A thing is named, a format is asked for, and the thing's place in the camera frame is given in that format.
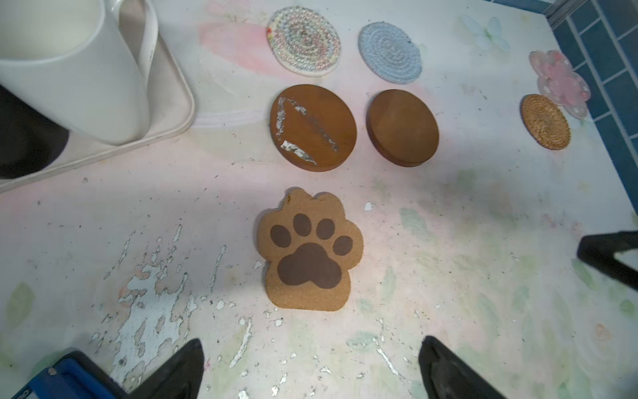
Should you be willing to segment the glossy brown scratched coaster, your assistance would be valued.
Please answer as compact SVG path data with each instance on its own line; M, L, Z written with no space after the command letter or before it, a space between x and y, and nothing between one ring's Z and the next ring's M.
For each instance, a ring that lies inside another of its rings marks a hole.
M273 101L270 134L282 156L305 171L331 171L352 154L357 124L347 104L321 86L290 86Z

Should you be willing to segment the cork paw coaster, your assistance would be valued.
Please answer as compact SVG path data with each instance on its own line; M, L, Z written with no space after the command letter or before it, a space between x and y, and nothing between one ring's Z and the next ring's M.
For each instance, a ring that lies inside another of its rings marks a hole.
M335 312L349 299L364 243L337 196L296 188L260 219L257 247L269 263L265 290L275 306Z

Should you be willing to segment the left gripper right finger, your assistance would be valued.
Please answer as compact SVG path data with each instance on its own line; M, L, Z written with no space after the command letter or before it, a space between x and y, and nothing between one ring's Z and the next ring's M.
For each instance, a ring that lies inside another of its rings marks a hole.
M418 362L429 398L498 398L505 396L434 336L422 342Z

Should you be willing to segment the light blue woven coaster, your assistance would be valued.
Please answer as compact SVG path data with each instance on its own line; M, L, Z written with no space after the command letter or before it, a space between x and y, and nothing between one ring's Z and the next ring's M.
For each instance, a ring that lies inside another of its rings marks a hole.
M381 79L407 85L423 70L420 49L400 28L370 23L361 29L358 48L365 64Z

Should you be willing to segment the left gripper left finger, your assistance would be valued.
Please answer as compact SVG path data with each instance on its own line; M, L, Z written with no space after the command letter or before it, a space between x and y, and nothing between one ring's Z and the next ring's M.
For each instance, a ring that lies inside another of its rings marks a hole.
M196 398L204 375L204 350L196 338L185 344L127 398Z

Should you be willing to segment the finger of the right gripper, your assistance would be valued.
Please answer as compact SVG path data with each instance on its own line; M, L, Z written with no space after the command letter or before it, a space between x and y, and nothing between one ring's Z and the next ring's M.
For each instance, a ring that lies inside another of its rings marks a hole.
M620 231L583 236L577 257L611 279L637 290L637 271L617 260L615 254L637 249L637 232Z

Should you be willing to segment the dark brown wooden coaster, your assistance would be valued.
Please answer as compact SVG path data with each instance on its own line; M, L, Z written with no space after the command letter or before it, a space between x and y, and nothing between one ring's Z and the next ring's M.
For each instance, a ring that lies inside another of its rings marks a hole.
M368 106L366 123L377 151L398 166L424 164L440 144L434 114L408 91L390 89L378 93Z

